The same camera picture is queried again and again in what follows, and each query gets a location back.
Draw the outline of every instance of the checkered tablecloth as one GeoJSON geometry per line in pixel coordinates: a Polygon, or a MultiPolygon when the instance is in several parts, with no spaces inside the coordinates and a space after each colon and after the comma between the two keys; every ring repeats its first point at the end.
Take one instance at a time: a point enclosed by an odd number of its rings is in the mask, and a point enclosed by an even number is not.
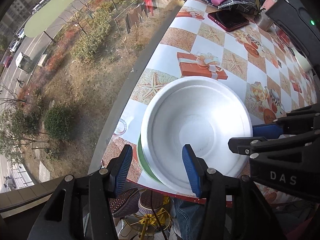
{"type": "MultiPolygon", "coordinates": [[[[128,179],[149,188],[179,194],[151,179],[139,166],[136,144],[142,118],[154,95],[182,76],[209,76],[231,88],[248,109],[252,125],[269,123],[287,111],[316,103],[312,75],[304,73],[272,27],[265,32],[250,24],[225,32],[207,15],[216,8],[201,0],[187,0],[141,75],[109,143],[104,163],[117,157],[124,144],[134,147],[128,179]]],[[[260,186],[269,203],[293,197],[260,186]]]]}

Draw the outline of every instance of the teapot print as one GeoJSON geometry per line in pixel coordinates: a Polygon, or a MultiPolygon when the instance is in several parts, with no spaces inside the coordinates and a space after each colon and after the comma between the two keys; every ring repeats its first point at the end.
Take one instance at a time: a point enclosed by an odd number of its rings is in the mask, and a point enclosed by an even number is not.
{"type": "Polygon", "coordinates": [[[269,94],[269,97],[267,98],[269,108],[275,114],[285,114],[284,106],[283,106],[283,104],[281,104],[280,97],[279,97],[277,91],[275,91],[273,88],[271,90],[269,90],[267,87],[264,87],[264,88],[267,90],[267,92],[269,94]]]}

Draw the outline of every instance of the car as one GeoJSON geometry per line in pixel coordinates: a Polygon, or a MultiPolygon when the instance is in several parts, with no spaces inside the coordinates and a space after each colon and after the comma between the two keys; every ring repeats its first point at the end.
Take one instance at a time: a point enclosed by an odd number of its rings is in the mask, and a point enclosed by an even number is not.
{"type": "Polygon", "coordinates": [[[12,56],[6,56],[4,61],[3,61],[3,65],[5,67],[9,67],[12,61],[12,56]]]}
{"type": "Polygon", "coordinates": [[[32,15],[34,15],[38,10],[40,10],[41,5],[37,4],[33,9],[32,9],[32,15]]]}
{"type": "Polygon", "coordinates": [[[7,186],[7,188],[9,188],[11,191],[17,188],[14,179],[12,179],[10,176],[4,177],[4,178],[5,178],[5,185],[7,186]]]}
{"type": "Polygon", "coordinates": [[[26,35],[24,34],[24,28],[21,29],[21,31],[18,33],[18,38],[23,39],[26,35]]]}
{"type": "Polygon", "coordinates": [[[11,52],[16,52],[17,51],[17,49],[19,48],[19,46],[20,46],[20,41],[14,41],[12,44],[11,44],[11,46],[10,46],[10,51],[11,52]]]}

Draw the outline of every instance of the smartphone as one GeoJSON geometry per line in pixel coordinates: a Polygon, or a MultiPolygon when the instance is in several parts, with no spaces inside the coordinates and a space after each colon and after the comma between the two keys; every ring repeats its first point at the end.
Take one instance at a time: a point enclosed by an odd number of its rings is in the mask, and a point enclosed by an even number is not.
{"type": "Polygon", "coordinates": [[[218,24],[226,32],[231,32],[249,21],[238,11],[221,10],[208,14],[208,18],[218,24]]]}

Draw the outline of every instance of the shrub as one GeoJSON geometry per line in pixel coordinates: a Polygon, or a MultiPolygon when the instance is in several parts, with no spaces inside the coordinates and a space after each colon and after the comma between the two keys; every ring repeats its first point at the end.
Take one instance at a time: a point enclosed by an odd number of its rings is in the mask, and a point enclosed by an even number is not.
{"type": "Polygon", "coordinates": [[[46,150],[47,156],[46,159],[49,161],[58,161],[59,160],[59,155],[58,155],[58,151],[55,149],[47,149],[46,150]]]}
{"type": "Polygon", "coordinates": [[[8,48],[9,42],[8,38],[2,34],[0,34],[0,51],[6,51],[8,48]]]}
{"type": "Polygon", "coordinates": [[[72,110],[69,107],[54,106],[45,115],[44,128],[53,139],[69,140],[72,124],[72,110]]]}
{"type": "Polygon", "coordinates": [[[110,30],[110,14],[101,9],[95,13],[92,19],[92,30],[81,37],[75,44],[73,55],[79,60],[91,61],[97,53],[99,46],[103,43],[110,30]]]}
{"type": "Polygon", "coordinates": [[[16,134],[33,135],[38,132],[42,111],[24,113],[18,109],[12,114],[12,128],[16,134]]]}
{"type": "Polygon", "coordinates": [[[134,46],[134,49],[135,49],[136,51],[141,51],[141,50],[144,49],[144,44],[136,44],[136,45],[134,46]]]}

